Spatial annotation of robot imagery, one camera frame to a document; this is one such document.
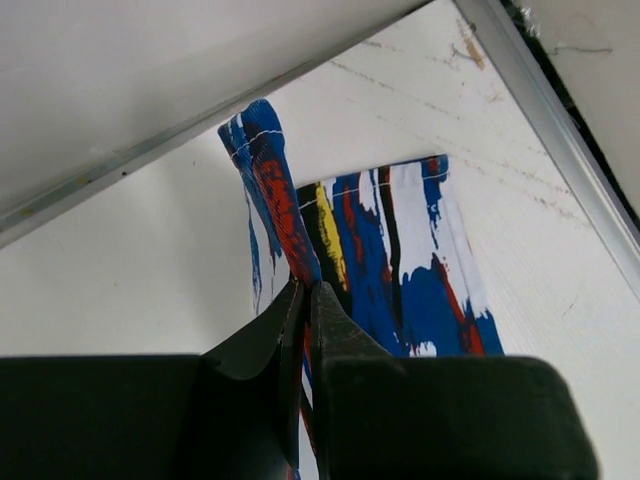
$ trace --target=multicolored towel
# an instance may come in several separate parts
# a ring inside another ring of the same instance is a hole
[[[277,115],[258,100],[219,129],[249,208],[256,315],[294,277],[333,286],[397,356],[502,354],[446,155],[295,190]],[[305,381],[311,371],[305,358]]]

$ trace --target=white surface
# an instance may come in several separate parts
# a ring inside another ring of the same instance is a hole
[[[418,3],[3,2],[0,212]]]
[[[631,204],[640,212],[640,2],[520,0],[531,7],[551,61],[604,152]]]
[[[505,349],[559,368],[604,478],[636,478],[640,305],[492,65],[452,57],[463,35],[438,0],[274,93],[293,177],[449,153]],[[212,347],[251,316],[246,222],[210,131],[0,251],[0,351]]]

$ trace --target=folded cloth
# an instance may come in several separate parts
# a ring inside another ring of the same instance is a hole
[[[282,128],[266,100],[218,133],[245,186],[256,315],[292,274],[307,285],[328,281],[345,312],[393,355],[503,353],[446,155],[296,191]]]

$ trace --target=gray metal edge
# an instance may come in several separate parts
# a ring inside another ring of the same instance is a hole
[[[401,14],[360,32],[343,44],[270,79],[251,91],[220,102],[200,115],[185,120],[82,174],[73,176],[48,192],[26,202],[20,208],[0,215],[0,249],[113,185],[123,177],[213,128],[234,112],[248,105],[253,99],[277,90],[406,15],[422,8],[430,1],[432,0],[422,0],[413,5],[407,2],[408,8]]]
[[[499,0],[454,3],[640,300],[640,232],[509,15]]]

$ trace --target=colorful fabric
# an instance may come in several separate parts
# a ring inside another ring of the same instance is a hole
[[[307,285],[330,282],[346,313],[393,355],[503,353],[446,155],[296,191],[281,125],[266,100],[218,133],[245,186],[256,315],[291,273]],[[302,382],[310,396],[305,350]]]

